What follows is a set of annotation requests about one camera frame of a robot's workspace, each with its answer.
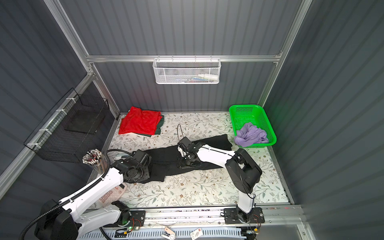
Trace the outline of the black t shirt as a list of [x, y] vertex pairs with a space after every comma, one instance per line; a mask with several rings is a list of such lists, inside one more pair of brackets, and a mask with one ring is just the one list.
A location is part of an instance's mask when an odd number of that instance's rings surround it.
[[[205, 143], [214, 148], [227, 151], [230, 151], [233, 146], [229, 142], [228, 135], [226, 134], [194, 141], [194, 144], [197, 144], [199, 142]], [[146, 153], [152, 157], [151, 162], [148, 166], [150, 177], [147, 180], [141, 181], [142, 184], [153, 181], [164, 182], [166, 176], [184, 174], [193, 170], [211, 170], [220, 168], [215, 164], [205, 162], [201, 163], [200, 165], [194, 168], [178, 168], [178, 157], [180, 157], [181, 154], [178, 152], [178, 147], [176, 145], [167, 148], [148, 150], [146, 151]]]

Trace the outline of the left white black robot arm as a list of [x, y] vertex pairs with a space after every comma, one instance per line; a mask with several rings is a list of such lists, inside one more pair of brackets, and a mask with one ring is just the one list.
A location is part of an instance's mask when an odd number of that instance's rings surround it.
[[46, 202], [40, 215], [31, 221], [20, 234], [24, 239], [27, 231], [35, 226], [35, 236], [39, 240], [76, 240], [77, 238], [100, 229], [106, 239], [109, 236], [104, 226], [114, 225], [128, 231], [139, 229], [144, 224], [145, 211], [131, 211], [120, 201], [87, 213], [88, 207], [122, 183], [133, 183], [149, 177], [148, 165], [151, 156], [141, 150], [125, 152], [127, 158], [114, 163], [107, 153], [99, 154], [105, 159], [106, 169], [101, 176], [77, 192], [61, 199]]

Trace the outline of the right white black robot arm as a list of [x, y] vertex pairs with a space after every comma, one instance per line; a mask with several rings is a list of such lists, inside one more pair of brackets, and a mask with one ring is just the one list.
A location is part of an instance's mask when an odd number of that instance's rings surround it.
[[211, 163], [227, 170], [233, 185], [239, 191], [239, 200], [233, 214], [224, 213], [228, 223], [239, 221], [248, 224], [252, 221], [255, 208], [253, 194], [255, 186], [263, 174], [259, 165], [245, 149], [226, 151], [205, 143], [192, 143], [184, 137], [178, 142], [178, 168], [192, 168], [200, 163]]

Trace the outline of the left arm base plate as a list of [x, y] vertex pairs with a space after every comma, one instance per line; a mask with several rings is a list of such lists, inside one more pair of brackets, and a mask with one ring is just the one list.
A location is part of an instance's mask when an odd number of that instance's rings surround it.
[[144, 225], [146, 211], [122, 211], [117, 225], [119, 227], [141, 228]]

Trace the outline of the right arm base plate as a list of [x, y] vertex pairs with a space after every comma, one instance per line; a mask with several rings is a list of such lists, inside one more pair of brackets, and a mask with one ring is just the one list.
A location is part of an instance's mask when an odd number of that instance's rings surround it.
[[263, 224], [265, 223], [264, 213], [261, 208], [252, 208], [245, 213], [240, 208], [225, 208], [221, 213], [227, 225], [230, 224]]

